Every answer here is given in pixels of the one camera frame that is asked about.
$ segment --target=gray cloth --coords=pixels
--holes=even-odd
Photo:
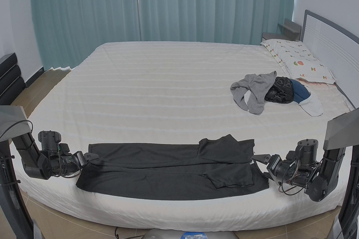
[[[237,105],[251,114],[261,114],[264,109],[264,97],[273,86],[277,72],[270,74],[250,74],[244,79],[231,85],[231,93]],[[245,93],[250,90],[251,94],[247,103],[245,102]]]

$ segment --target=shiny black fabric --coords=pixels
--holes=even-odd
[[[293,84],[287,77],[276,77],[274,85],[269,89],[264,99],[268,102],[293,102]]]
[[[254,140],[230,134],[198,144],[101,143],[100,156],[83,168],[76,183],[89,192],[154,199],[201,200],[245,195],[269,187],[251,164]]]

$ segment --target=bed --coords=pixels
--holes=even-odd
[[[352,94],[352,86],[341,74],[336,75],[338,67],[330,66],[330,60],[326,62],[322,57],[321,45],[326,40],[321,39],[323,34],[316,21],[322,27],[327,24],[323,18],[307,14],[303,42],[316,48],[314,55],[332,70],[341,89]],[[333,31],[325,31],[323,39],[334,35]],[[316,138],[320,160],[327,121],[352,110],[352,105],[358,103],[357,96],[349,97],[351,104],[335,85],[309,83],[324,108],[320,117],[309,116],[295,102],[267,102],[260,116],[241,110],[233,101],[230,85],[246,74],[274,70],[278,76],[285,76],[263,46],[106,43],[56,85],[29,119],[34,123],[35,138],[41,130],[59,131],[72,152],[86,152],[92,143],[197,144],[202,138],[232,134],[237,140],[254,138],[256,154],[278,153],[282,158],[295,149],[299,140]],[[11,152],[16,154],[13,145]],[[128,228],[205,232],[268,228],[334,209],[343,201],[350,153],[348,148],[337,188],[322,202],[311,201],[303,192],[283,195],[272,181],[269,189],[261,192],[212,200],[115,197],[80,190],[75,186],[76,179],[31,179],[25,175],[19,156],[14,168],[20,187],[30,196],[75,217]]]

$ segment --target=blue label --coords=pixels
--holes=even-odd
[[[206,234],[202,232],[186,232],[181,239],[208,239]]]

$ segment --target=floor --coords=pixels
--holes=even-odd
[[[41,100],[58,84],[69,71],[49,70],[39,77],[28,89],[25,89],[12,103],[24,107],[25,113],[29,116]],[[93,238],[110,239],[114,238],[114,226],[97,224],[72,217],[49,208],[22,192],[24,202],[33,219],[36,220],[46,239],[62,238]],[[326,213],[303,219],[291,224],[274,228],[237,231],[240,239],[318,239],[326,238],[334,217],[338,214],[340,207]],[[0,209],[0,230],[2,239],[15,238],[10,225]],[[120,238],[132,237],[146,233],[146,229],[119,228]]]

